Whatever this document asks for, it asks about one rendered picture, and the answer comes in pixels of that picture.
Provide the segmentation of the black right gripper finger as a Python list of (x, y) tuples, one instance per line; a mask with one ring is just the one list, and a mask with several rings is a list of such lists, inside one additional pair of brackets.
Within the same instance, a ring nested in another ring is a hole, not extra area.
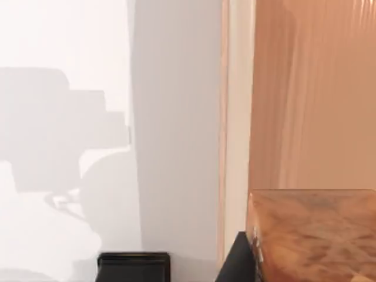
[(256, 255), (245, 231), (238, 232), (216, 282), (259, 282)]

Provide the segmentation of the brown marbled block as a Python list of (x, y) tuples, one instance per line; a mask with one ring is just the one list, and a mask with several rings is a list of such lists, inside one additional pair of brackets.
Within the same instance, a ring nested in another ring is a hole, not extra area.
[(257, 282), (376, 282), (376, 190), (255, 189)]

